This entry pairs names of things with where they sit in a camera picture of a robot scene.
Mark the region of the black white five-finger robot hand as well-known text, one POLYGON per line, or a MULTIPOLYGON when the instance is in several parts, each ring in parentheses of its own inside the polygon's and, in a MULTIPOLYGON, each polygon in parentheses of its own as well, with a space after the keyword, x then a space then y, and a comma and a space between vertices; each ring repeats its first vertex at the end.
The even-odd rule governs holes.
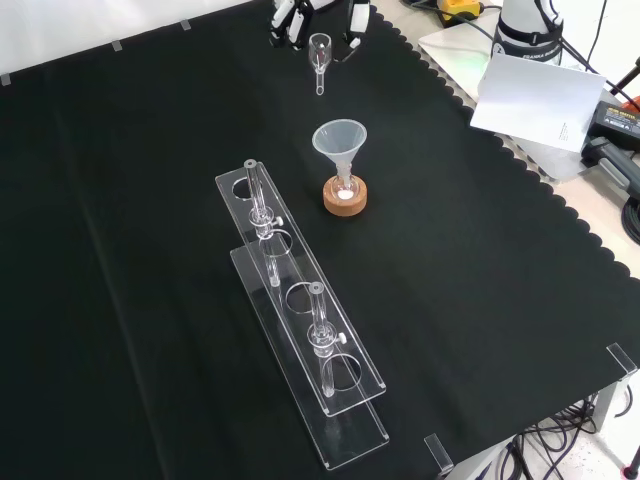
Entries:
MULTIPOLYGON (((300 51, 307 45, 308 28, 315 14, 326 13, 341 4, 341 1, 274 1, 274 12, 270 21, 271 43, 279 47, 287 44, 300 51)), ((337 50, 334 61, 348 60, 359 48, 367 31, 371 13, 369 1, 348 2, 346 28, 343 44, 337 50)))

